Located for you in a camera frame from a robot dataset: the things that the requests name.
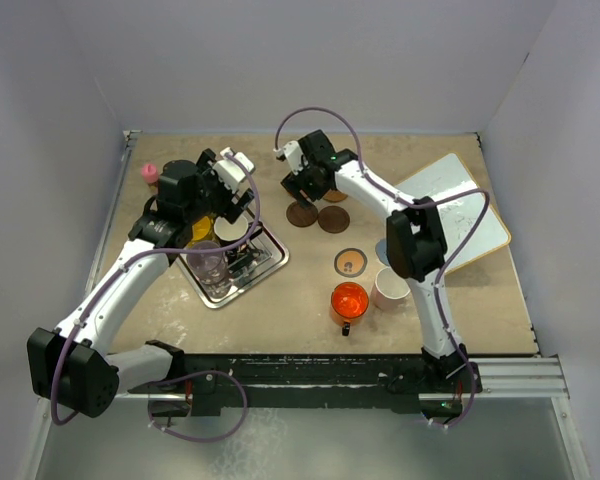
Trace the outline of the aluminium frame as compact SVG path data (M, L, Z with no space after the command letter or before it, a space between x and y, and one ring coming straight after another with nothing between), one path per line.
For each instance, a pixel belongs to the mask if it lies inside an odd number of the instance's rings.
M116 186L101 264L116 248L148 197L139 169L145 162L187 158L204 147L245 150L257 166L263 214L289 247L281 272L242 299L211 310L179 270L152 287L114 341L117 349L158 338L199 352L385 353L411 352L420 342L413 308L374 311L350 339L336 331L324 304L294 306L298 325L286 317L288 287L299 281L323 294L339 278L333 259L345 247L372 254L379 221L359 203L342 207L351 224L341 234L317 226L296 228L285 217L291 199L280 181L284 170L262 135L149 135L139 137ZM190 435L234 434L221 442L194 444L149 425L146 405L122 398L103 416L55 426L49 407L37 407L37 436L22 471L26 479L587 479L591 472L574 425L561 372L555 391L534 389L543 360L507 248L454 272L449 281L455 319L470 345L505 368L512 392L490 388L454 429L428 426L415 415L386 410L255 408L247 416L227 410L219 417L189 419Z

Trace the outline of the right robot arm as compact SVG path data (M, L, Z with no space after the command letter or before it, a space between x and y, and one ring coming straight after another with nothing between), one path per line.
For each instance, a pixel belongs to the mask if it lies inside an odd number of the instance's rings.
M429 197L403 195L357 153L337 151L321 130L275 144L274 155L289 168L282 186L301 204L309 205L337 190L384 222L389 266L406 280L420 321L422 356L428 363L426 383L436 391L447 391L463 374L467 390L475 394L477 374L453 324L445 291L448 245L436 203Z

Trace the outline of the yellow mug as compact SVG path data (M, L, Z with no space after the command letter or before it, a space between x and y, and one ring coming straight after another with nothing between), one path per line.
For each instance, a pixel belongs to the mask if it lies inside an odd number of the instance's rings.
M195 244L202 241L212 241L214 239L214 221L210 216L204 216L192 227L192 238L186 245L192 248Z

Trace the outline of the orange mug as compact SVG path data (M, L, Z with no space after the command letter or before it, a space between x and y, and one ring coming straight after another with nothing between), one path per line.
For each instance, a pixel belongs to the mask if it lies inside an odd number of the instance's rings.
M331 293L329 315L344 337L350 335L353 325L360 321L368 308L369 296L358 283L340 283Z

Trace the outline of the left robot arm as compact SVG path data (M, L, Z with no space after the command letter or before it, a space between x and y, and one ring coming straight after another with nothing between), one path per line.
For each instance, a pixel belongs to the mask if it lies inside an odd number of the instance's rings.
M34 392L50 402L54 424L101 415L114 397L154 383L182 387L182 352L160 341L112 354L120 327L148 288L187 253L204 216L235 222L259 195L253 162L230 148L204 150L197 161L166 163L153 195L134 222L116 261L82 303L54 329L36 329L26 348Z

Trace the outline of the dark wood coaster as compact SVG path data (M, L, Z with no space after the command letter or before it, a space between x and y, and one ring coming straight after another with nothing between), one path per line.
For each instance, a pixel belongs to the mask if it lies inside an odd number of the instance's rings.
M291 225L306 228L317 221L319 212L314 205L303 206L295 201L287 207L285 215Z
M320 228L331 234L344 232L350 225L350 216L346 210L338 206L322 208L318 214Z

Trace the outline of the black and white mug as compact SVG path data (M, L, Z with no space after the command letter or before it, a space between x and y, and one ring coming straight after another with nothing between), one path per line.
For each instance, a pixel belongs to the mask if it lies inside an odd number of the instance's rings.
M251 226L252 223L244 215L241 215L234 223L230 223L223 217L218 217L213 225L214 236L221 246L231 245L243 238ZM227 250L225 252L227 260L233 263L247 247L248 243L243 243L239 247Z

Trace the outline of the dark wood coaster top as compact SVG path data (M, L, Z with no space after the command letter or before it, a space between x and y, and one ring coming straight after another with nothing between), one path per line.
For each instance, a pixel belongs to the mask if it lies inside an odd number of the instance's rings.
M285 215L291 225L306 228L317 221L319 212L314 205L303 206L295 201L287 207Z

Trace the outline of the pink mug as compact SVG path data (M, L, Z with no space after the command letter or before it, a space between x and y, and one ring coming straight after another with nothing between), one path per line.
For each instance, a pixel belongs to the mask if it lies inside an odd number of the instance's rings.
M393 311L405 303L410 293L406 280L386 267L377 273L370 298L374 306L380 310Z

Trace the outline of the silver metal tray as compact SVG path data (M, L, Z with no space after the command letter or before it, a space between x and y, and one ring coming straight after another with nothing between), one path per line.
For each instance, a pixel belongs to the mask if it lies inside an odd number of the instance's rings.
M228 261L231 288L219 298L210 297L204 290L192 274L185 255L181 255L176 261L176 265L206 307L219 309L226 306L283 268L289 261L289 250L263 220L259 221L259 226L247 243L248 247L241 252L236 261Z

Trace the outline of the pink cap bottle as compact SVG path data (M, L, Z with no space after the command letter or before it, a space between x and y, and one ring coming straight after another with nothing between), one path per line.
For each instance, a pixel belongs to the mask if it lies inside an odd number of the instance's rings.
M141 176L150 191L152 193L156 193L158 190L158 180L160 177L158 168L154 164L147 163L141 169Z

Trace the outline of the dark wood coaster bottom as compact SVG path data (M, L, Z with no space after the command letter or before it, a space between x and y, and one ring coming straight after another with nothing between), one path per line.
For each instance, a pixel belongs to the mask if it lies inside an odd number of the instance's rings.
M344 232L350 225L350 216L346 210L338 206L322 208L318 214L320 228L331 234Z

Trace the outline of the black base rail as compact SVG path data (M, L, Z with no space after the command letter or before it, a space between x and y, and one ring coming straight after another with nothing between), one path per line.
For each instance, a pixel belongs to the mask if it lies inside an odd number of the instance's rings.
M248 405L455 417L482 390L476 363L448 368L416 354L186 354L169 378L133 391L153 400L190 394L195 416Z

